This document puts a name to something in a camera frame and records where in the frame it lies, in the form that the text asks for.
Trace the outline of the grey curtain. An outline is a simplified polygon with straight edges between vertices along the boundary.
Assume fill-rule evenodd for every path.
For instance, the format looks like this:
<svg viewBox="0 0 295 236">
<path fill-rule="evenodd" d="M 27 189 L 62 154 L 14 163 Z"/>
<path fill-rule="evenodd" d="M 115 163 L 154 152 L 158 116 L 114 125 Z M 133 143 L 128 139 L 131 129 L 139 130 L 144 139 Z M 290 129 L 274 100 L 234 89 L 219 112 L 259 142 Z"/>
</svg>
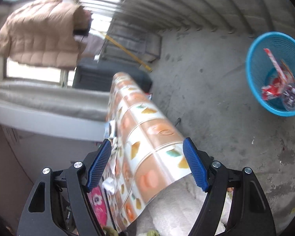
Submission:
<svg viewBox="0 0 295 236">
<path fill-rule="evenodd" d="M 8 80 L 0 82 L 0 102 L 103 122 L 108 114 L 109 92 Z"/>
</svg>

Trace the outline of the dark grey cabinet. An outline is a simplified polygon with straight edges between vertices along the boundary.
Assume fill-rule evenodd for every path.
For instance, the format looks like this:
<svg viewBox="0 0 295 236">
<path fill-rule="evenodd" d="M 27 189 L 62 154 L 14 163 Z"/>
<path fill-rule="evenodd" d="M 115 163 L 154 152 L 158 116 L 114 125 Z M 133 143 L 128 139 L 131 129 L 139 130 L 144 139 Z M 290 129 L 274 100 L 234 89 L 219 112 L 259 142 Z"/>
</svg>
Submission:
<svg viewBox="0 0 295 236">
<path fill-rule="evenodd" d="M 109 60 L 95 61 L 92 58 L 83 58 L 76 67 L 72 87 L 92 91 L 109 92 L 113 76 L 117 73 L 127 73 L 136 84 L 146 93 L 152 87 L 150 76 L 133 65 Z"/>
</svg>

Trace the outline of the Pepsi plastic bottle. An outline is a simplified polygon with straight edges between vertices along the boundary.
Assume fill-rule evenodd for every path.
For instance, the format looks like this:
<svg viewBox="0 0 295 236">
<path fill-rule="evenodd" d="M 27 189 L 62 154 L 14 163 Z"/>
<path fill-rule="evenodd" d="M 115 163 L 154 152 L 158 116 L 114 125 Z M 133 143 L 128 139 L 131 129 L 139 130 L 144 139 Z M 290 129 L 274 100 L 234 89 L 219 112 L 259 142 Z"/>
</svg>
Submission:
<svg viewBox="0 0 295 236">
<path fill-rule="evenodd" d="M 281 99 L 287 111 L 295 110 L 295 84 L 290 83 L 285 86 Z"/>
</svg>

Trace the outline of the blue mesh trash basket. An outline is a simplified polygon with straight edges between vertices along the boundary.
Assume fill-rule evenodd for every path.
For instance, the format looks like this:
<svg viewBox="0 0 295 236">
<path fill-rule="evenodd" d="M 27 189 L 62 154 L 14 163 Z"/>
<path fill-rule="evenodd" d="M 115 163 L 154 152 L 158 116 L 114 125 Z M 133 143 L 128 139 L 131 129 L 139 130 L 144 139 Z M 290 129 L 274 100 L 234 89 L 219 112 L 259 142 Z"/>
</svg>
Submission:
<svg viewBox="0 0 295 236">
<path fill-rule="evenodd" d="M 277 116 L 295 116 L 295 109 L 286 110 L 280 98 L 269 101 L 262 98 L 262 87 L 270 85 L 278 77 L 273 63 L 265 53 L 265 48 L 270 49 L 278 63 L 283 61 L 295 77 L 295 39 L 278 31 L 267 32 L 253 41 L 246 56 L 247 82 L 260 105 Z"/>
</svg>

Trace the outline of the beige puffer jacket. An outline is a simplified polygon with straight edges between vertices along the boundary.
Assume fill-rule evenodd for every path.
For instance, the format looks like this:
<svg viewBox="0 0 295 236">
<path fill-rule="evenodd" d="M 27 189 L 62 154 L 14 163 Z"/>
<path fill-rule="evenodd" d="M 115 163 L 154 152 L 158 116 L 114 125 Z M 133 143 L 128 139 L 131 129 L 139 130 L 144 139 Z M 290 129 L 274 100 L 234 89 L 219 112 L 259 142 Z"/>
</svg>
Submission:
<svg viewBox="0 0 295 236">
<path fill-rule="evenodd" d="M 15 10 L 0 30 L 0 55 L 36 67 L 73 70 L 85 49 L 74 36 L 91 15 L 66 0 L 35 0 Z"/>
</svg>

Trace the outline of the bed with pink bedding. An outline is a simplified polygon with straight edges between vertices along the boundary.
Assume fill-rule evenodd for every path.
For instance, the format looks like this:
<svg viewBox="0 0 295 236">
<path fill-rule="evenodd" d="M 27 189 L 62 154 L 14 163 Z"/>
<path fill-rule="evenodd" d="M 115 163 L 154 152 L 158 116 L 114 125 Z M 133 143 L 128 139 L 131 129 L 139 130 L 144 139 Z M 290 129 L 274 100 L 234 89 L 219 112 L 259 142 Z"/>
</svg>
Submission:
<svg viewBox="0 0 295 236">
<path fill-rule="evenodd" d="M 108 212 L 106 210 L 105 201 L 102 195 L 102 191 L 99 186 L 93 188 L 88 194 L 88 199 L 91 204 L 91 208 L 99 221 L 101 227 L 107 225 Z"/>
</svg>

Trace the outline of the white green fluffy garment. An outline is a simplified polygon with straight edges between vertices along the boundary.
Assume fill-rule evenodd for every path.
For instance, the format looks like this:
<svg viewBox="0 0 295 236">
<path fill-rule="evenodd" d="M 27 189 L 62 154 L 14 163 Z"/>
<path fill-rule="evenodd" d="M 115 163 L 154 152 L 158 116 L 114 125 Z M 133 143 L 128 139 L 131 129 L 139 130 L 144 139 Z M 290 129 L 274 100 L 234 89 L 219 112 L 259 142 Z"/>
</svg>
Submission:
<svg viewBox="0 0 295 236">
<path fill-rule="evenodd" d="M 188 235 L 207 194 L 192 175 L 164 187 L 152 177 L 142 178 L 126 194 L 121 184 L 109 204 L 115 227 L 110 235 Z"/>
</svg>

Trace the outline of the framed screen panel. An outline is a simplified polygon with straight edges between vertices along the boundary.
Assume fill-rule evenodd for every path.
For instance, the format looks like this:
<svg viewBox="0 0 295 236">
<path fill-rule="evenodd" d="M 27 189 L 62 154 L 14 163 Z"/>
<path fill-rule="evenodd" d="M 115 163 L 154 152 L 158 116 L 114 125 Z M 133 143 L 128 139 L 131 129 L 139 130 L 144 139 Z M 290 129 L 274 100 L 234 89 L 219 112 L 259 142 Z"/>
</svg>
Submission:
<svg viewBox="0 0 295 236">
<path fill-rule="evenodd" d="M 159 34 L 141 28 L 113 25 L 107 35 L 142 61 L 153 62 L 161 57 L 162 37 Z M 105 41 L 100 56 L 106 60 L 135 62 L 130 55 L 108 40 Z"/>
</svg>

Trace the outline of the clear red printed plastic wrapper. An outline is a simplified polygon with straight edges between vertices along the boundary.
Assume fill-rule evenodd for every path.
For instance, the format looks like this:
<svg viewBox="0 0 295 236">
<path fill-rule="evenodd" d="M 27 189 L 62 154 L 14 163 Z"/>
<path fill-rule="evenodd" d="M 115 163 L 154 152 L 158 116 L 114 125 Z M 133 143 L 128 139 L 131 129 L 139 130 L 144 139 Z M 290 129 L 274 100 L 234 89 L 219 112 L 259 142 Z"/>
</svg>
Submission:
<svg viewBox="0 0 295 236">
<path fill-rule="evenodd" d="M 270 49 L 264 48 L 264 51 L 270 58 L 270 61 L 278 74 L 281 85 L 285 86 L 287 84 L 295 84 L 295 77 L 288 65 L 283 60 L 281 60 L 281 64 L 279 64 Z"/>
</svg>

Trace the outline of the blue white medicine box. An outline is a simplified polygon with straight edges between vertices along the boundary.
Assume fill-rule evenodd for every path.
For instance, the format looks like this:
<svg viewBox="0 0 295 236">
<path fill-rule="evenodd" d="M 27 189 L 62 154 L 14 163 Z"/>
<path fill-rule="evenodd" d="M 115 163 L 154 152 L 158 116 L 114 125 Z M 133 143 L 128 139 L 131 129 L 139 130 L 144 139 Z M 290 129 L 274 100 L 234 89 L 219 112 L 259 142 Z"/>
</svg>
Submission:
<svg viewBox="0 0 295 236">
<path fill-rule="evenodd" d="M 104 138 L 109 139 L 111 136 L 111 121 L 109 120 L 105 124 L 105 129 L 104 129 Z"/>
</svg>

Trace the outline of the white tissue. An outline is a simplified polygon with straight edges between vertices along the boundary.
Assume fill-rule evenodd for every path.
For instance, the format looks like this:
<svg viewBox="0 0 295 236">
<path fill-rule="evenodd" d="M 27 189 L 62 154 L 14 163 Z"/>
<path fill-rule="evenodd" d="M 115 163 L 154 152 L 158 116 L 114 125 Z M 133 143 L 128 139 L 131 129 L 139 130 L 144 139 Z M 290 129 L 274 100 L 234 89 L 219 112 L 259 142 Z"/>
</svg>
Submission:
<svg viewBox="0 0 295 236">
<path fill-rule="evenodd" d="M 115 194 L 117 185 L 114 178 L 108 177 L 102 182 L 102 188 L 106 190 L 106 192 L 111 193 L 112 195 Z"/>
</svg>

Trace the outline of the metal balcony railing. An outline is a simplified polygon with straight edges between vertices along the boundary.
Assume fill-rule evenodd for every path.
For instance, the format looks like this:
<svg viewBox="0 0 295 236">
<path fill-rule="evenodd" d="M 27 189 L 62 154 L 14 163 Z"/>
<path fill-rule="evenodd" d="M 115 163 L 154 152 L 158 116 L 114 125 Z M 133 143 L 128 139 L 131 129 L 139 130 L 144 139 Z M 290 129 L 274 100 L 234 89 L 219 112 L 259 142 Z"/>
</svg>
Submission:
<svg viewBox="0 0 295 236">
<path fill-rule="evenodd" d="M 295 36 L 290 0 L 80 0 L 93 12 L 148 29 L 281 31 Z"/>
</svg>

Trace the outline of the patterned vinyl tablecloth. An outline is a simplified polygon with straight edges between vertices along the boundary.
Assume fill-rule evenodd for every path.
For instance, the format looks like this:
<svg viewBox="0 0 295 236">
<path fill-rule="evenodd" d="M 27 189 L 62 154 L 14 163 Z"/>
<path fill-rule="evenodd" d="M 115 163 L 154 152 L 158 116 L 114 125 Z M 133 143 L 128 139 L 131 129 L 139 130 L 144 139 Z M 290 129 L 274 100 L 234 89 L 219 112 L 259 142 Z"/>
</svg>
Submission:
<svg viewBox="0 0 295 236">
<path fill-rule="evenodd" d="M 191 173 L 183 153 L 184 138 L 127 73 L 113 76 L 107 122 L 111 121 L 111 156 L 103 172 L 121 184 L 126 194 L 142 178 L 156 179 L 164 187 Z M 110 197 L 106 192 L 108 208 Z"/>
</svg>

